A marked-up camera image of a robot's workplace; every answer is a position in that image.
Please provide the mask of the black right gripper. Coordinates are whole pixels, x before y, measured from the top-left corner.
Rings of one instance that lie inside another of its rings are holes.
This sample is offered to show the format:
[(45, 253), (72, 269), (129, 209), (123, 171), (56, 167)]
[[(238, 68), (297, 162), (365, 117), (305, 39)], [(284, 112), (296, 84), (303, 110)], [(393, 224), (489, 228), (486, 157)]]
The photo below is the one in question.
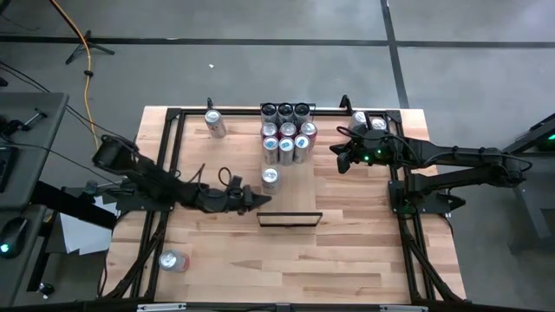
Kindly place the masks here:
[(347, 153), (350, 162), (365, 163), (368, 166), (387, 166), (393, 163), (393, 152), (390, 143), (390, 133), (383, 130), (368, 130), (366, 133), (349, 132), (351, 138), (348, 151), (344, 151), (343, 144), (330, 146), (330, 150), (340, 155)]

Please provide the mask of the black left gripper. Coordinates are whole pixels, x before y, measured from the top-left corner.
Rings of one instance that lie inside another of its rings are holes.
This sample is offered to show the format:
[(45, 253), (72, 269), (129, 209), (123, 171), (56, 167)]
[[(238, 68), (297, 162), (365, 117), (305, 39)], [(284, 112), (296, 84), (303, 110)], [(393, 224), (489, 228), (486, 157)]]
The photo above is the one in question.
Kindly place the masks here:
[(255, 207), (265, 205), (272, 197), (247, 191), (246, 188), (209, 188), (199, 194), (199, 208), (205, 213), (247, 213)]

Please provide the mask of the white and red beverage can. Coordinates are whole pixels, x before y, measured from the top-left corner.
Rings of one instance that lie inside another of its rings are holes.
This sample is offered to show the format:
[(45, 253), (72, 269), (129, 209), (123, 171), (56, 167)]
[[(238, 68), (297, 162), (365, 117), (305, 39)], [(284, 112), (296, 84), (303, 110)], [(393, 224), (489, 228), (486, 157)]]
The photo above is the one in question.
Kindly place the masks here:
[(366, 114), (363, 111), (355, 111), (350, 118), (349, 130), (365, 134), (368, 131)]

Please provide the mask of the wooden shelf with black frame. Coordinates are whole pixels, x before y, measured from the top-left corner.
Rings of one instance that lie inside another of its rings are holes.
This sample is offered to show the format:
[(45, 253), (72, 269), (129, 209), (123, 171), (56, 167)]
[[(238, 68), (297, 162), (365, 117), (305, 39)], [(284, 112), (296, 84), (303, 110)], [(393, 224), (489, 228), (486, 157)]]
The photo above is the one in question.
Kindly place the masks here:
[[(310, 106), (310, 120), (316, 106)], [(263, 194), (271, 196), (272, 199), (265, 207), (257, 213), (258, 223), (262, 227), (315, 227), (319, 224), (323, 214), (316, 208), (316, 178), (314, 173), (314, 162), (312, 160), (313, 149), (309, 152), (308, 159), (298, 164), (293, 161), (290, 166), (282, 166), (278, 163), (268, 165), (264, 161), (263, 138), (262, 148), (262, 171), (268, 167), (275, 167), (280, 173), (279, 189), (275, 194)]]

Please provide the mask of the white paper sheets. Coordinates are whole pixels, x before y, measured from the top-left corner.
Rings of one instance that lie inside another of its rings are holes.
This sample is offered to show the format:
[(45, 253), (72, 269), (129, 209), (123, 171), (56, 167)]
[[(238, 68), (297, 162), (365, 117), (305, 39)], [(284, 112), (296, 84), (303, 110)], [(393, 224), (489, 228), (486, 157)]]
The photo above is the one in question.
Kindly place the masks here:
[(108, 250), (112, 230), (61, 214), (62, 233), (67, 253), (77, 251), (80, 256)]

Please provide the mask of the grey neighbouring workstation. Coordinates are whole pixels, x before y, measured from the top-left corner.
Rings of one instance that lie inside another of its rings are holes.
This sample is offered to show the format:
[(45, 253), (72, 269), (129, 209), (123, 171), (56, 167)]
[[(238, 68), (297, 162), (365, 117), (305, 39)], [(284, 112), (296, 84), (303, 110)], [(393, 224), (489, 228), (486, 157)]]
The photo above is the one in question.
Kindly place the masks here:
[(526, 180), (513, 188), (524, 233), (513, 252), (555, 250), (555, 113), (525, 130), (504, 151), (525, 163)]

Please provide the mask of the black tripod base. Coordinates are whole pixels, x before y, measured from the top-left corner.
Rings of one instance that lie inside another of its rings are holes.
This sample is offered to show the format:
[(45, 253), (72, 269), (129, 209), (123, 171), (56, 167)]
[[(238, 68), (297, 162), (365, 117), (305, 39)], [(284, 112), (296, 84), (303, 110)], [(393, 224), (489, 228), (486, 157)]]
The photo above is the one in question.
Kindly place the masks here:
[(92, 49), (98, 49), (101, 52), (104, 52), (108, 55), (114, 55), (115, 52), (111, 49), (107, 49), (102, 47), (101, 45), (92, 42), (92, 32), (90, 29), (88, 29), (84, 35), (84, 39), (86, 41), (86, 44), (84, 43), (79, 43), (76, 48), (74, 49), (74, 51), (72, 52), (72, 54), (66, 59), (65, 64), (69, 65), (71, 62), (73, 62), (79, 55), (86, 53), (87, 51), (91, 51)]

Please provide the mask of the grey side desk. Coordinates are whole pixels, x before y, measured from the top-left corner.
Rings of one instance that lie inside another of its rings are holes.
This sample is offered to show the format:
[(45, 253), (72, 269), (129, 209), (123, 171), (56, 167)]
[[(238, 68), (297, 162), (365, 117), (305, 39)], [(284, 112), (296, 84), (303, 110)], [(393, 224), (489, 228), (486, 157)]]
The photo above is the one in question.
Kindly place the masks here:
[(13, 304), (47, 208), (33, 204), (69, 97), (0, 93), (0, 307)]

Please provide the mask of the black clamp tool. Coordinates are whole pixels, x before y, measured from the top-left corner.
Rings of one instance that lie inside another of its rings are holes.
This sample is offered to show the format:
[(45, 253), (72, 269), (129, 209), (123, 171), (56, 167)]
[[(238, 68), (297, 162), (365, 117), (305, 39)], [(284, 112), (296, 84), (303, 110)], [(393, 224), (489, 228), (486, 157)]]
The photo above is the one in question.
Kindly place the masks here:
[(9, 137), (17, 131), (28, 132), (31, 125), (40, 119), (47, 118), (48, 115), (42, 110), (36, 108), (36, 114), (26, 121), (21, 120), (8, 120), (4, 115), (0, 114), (0, 136)]

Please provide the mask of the black computer mouse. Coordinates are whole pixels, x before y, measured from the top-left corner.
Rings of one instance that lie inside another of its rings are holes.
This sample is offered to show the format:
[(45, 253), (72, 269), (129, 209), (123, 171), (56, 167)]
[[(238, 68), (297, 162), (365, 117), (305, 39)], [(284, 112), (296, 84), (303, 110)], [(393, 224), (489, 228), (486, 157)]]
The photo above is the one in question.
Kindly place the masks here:
[(29, 220), (23, 217), (12, 218), (0, 230), (0, 257), (11, 259), (23, 251)]

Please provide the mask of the black keyboard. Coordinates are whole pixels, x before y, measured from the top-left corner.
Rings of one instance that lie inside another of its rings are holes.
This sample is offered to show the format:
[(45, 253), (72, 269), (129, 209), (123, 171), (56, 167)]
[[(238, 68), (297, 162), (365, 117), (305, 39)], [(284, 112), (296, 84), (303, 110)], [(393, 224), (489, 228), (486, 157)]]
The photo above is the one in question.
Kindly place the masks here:
[(13, 146), (0, 146), (0, 193), (3, 193), (16, 163), (18, 149)]

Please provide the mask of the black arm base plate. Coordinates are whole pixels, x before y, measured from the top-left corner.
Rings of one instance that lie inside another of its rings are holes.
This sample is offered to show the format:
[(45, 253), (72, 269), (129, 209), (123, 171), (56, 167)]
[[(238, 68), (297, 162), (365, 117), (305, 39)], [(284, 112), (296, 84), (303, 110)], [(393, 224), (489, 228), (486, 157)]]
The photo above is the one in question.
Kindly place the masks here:
[(109, 193), (117, 199), (116, 208), (120, 211), (170, 212), (175, 208), (169, 198), (151, 198), (130, 179), (123, 179), (120, 187)]
[(404, 182), (388, 182), (388, 197), (393, 213), (397, 214), (449, 214), (466, 204), (464, 198), (447, 191), (433, 191), (423, 197), (410, 198), (404, 192)]

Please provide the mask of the black table frame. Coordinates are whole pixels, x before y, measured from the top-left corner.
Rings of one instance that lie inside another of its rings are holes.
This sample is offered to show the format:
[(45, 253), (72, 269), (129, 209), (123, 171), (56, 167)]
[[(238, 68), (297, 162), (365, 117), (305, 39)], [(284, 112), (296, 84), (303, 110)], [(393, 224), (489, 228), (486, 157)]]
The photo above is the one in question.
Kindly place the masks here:
[[(259, 192), (262, 165), (259, 116), (225, 116), (228, 134), (214, 140), (203, 116), (186, 117), (177, 168), (184, 180), (203, 163), (202, 181), (220, 188), (218, 170)], [(294, 195), (302, 211), (322, 212), (316, 227), (260, 227), (255, 211), (204, 214), (176, 206), (164, 250), (191, 259), (183, 273), (160, 270), (157, 302), (410, 303), (399, 221), (389, 207), (390, 170), (352, 166), (339, 174), (328, 146), (345, 141), (336, 127), (347, 116), (316, 117), (317, 143), (308, 195)], [(133, 211), (114, 230), (108, 253), (107, 295), (138, 256), (146, 213)], [(443, 217), (424, 215), (416, 234), (428, 259), (451, 290), (465, 297), (454, 240)]]

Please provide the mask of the silver mounting bracket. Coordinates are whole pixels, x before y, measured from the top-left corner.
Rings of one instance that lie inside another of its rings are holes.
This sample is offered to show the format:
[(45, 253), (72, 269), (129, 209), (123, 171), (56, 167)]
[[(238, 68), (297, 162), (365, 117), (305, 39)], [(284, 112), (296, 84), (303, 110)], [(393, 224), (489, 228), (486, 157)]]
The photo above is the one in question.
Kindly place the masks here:
[(186, 308), (185, 302), (149, 303), (138, 305), (136, 312), (182, 312)]
[(428, 312), (428, 307), (415, 305), (380, 305), (380, 312)]

